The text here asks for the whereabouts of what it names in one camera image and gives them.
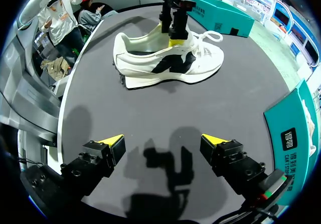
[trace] white shoelace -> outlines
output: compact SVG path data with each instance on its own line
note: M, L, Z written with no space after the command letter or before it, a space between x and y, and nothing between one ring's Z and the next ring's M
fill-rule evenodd
M223 40L222 34L215 32L215 31L207 31L202 34L192 32L192 34L193 34L193 36L196 37L196 38L194 38L195 43L194 43L193 49L198 49L201 52L201 57L203 57L204 53L205 53L203 39L205 39L207 37L208 39L210 39L213 42L221 42ZM216 38L212 37L211 35L219 36L219 38L216 39Z

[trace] shoe sole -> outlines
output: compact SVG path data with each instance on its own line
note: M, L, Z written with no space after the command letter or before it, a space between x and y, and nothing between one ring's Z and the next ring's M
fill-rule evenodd
M127 77L119 73L121 83L127 89L138 89L156 85L160 82L168 81L168 80L177 80L182 81L185 83L193 84L199 83L209 77L211 77L214 73L216 73L222 64L218 65L212 71L203 73L203 74L195 74L195 75L188 75L183 73L176 73L176 72L162 72L147 76L140 76L140 77Z

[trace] gray table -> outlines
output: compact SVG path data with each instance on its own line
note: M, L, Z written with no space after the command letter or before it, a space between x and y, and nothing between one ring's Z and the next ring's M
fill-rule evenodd
M270 173L273 155L263 112L288 89L252 39L234 36L216 43L225 59L206 81L125 89L112 65L114 37L148 33L160 12L161 7L148 7L111 16L93 36L66 98L63 158L65 163L77 158L89 140L125 134L126 154L83 201L119 216L212 223L244 199L200 154L201 133L237 139ZM188 24L192 31L205 31L193 19Z

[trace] sneaker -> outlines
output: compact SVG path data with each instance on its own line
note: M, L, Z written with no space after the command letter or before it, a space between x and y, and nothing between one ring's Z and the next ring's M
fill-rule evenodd
M169 35L162 33L161 24L142 37L129 38L119 33L115 37L113 60L124 86L128 89L141 88L165 80L197 83L218 71L224 53L203 39L207 37L213 42L221 42L223 36L214 31L197 34L188 26L186 30L188 39L181 45L170 47Z

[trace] white hoodie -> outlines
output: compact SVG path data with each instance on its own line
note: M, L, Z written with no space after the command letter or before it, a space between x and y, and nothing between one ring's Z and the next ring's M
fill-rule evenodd
M82 0L57 1L51 8L45 6L38 14L39 30L42 32L49 32L49 36L55 46L78 26L71 4L78 5L81 2ZM52 24L49 28L45 28L44 24L48 17L52 20Z

